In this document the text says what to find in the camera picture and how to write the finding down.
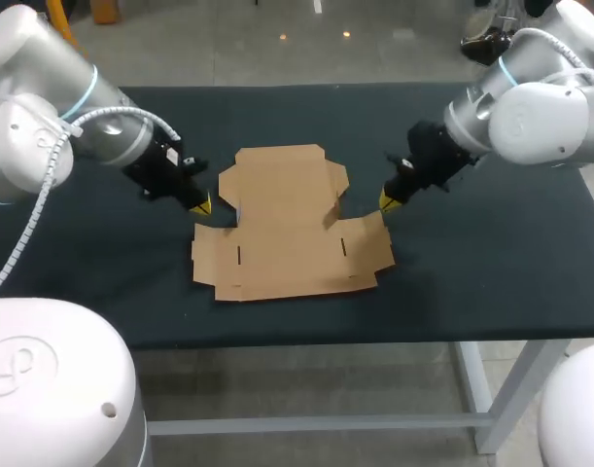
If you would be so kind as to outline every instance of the concrete floor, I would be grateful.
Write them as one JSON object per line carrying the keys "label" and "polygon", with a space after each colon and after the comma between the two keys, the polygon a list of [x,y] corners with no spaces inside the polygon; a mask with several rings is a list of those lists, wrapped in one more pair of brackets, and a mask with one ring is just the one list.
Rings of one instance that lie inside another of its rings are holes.
{"label": "concrete floor", "polygon": [[[458,53],[466,0],[126,0],[125,21],[73,30],[120,86],[272,86],[466,81]],[[343,32],[350,33],[344,37]],[[594,167],[583,171],[594,196]],[[576,341],[571,352],[594,342]],[[493,392],[523,342],[487,342]],[[135,354],[150,420],[314,413],[459,411],[445,343],[246,348]],[[497,457],[469,432],[401,431],[154,439],[157,467],[539,467],[532,405]]]}

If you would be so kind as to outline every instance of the cable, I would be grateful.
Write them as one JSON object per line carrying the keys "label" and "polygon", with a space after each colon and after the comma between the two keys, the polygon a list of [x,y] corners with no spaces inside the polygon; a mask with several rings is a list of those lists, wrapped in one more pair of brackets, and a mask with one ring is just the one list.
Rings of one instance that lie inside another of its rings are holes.
{"label": "cable", "polygon": [[[510,42],[514,44],[520,37],[523,36],[535,36],[544,39],[557,53],[566,58],[575,68],[590,68],[583,62],[581,58],[577,56],[575,52],[569,49],[569,46],[567,46],[556,36],[549,34],[548,32],[543,31],[542,29],[537,29],[536,27],[526,27],[523,29],[519,29],[512,36]],[[586,78],[590,82],[590,84],[594,86],[594,75],[586,74]]]}
{"label": "cable", "polygon": [[37,201],[35,201],[35,206],[31,211],[31,215],[29,216],[28,222],[26,223],[26,226],[24,227],[24,230],[22,231],[22,234],[17,241],[14,250],[7,259],[5,266],[0,270],[0,287],[1,285],[3,285],[3,282],[5,282],[5,280],[9,277],[9,274],[14,269],[17,260],[24,251],[26,244],[28,243],[31,236],[33,235],[33,232],[35,231],[35,227],[37,226],[37,223],[42,215],[42,210],[44,209],[44,205],[46,204],[46,200],[48,199],[52,185],[54,183],[54,171],[56,170],[56,164],[58,162],[59,153],[61,152],[63,145],[70,139],[73,132],[76,132],[75,128],[81,127],[87,122],[97,119],[98,117],[112,114],[138,115],[140,117],[145,117],[162,127],[162,129],[165,130],[165,132],[171,138],[171,140],[180,141],[181,139],[180,135],[161,117],[146,110],[139,109],[137,107],[105,107],[102,109],[96,109],[87,112],[86,114],[82,115],[74,122],[72,122],[72,124],[70,125],[71,127],[64,129],[61,132],[59,138],[56,140],[56,142],[51,148],[50,158],[48,161],[48,168],[46,169],[46,175],[44,176],[44,183],[42,184],[40,193],[37,196]]}

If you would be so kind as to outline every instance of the black tablecloth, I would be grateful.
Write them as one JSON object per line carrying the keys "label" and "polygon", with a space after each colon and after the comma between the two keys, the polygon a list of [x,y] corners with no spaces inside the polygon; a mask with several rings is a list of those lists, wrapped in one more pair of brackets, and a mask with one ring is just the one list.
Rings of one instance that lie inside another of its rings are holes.
{"label": "black tablecloth", "polygon": [[[418,119],[438,119],[460,85],[130,89],[163,116],[217,196],[241,147],[317,143],[346,165],[346,217],[375,210]],[[0,266],[32,201],[0,208]],[[418,194],[386,216],[398,265],[350,295],[217,303],[192,283],[193,223],[176,201],[146,203],[109,167],[79,161],[0,296],[50,297],[108,319],[133,348],[594,336],[594,202],[576,170],[489,158],[447,195]]]}

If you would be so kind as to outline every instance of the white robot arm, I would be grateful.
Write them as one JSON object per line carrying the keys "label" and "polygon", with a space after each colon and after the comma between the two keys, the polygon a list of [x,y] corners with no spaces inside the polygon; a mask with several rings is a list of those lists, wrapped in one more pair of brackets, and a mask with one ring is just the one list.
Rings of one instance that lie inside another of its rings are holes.
{"label": "white robot arm", "polygon": [[62,131],[99,111],[71,146],[62,144],[55,186],[70,173],[73,148],[119,168],[148,199],[174,197],[187,209],[209,209],[192,180],[206,163],[184,156],[173,129],[137,109],[31,8],[0,14],[0,205],[38,193]]}
{"label": "white robot arm", "polygon": [[389,210],[495,153],[522,164],[594,162],[594,16],[562,0],[541,29],[516,32],[512,46],[443,113],[408,133],[410,156],[393,160],[379,205]]}

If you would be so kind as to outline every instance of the flat cardboard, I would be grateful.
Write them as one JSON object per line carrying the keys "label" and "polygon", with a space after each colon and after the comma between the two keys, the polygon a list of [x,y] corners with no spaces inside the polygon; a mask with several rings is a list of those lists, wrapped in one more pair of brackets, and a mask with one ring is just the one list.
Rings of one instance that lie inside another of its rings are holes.
{"label": "flat cardboard", "polygon": [[394,264],[379,211],[339,220],[346,168],[316,145],[242,149],[219,175],[238,227],[195,225],[192,280],[215,299],[251,301],[376,287]]}

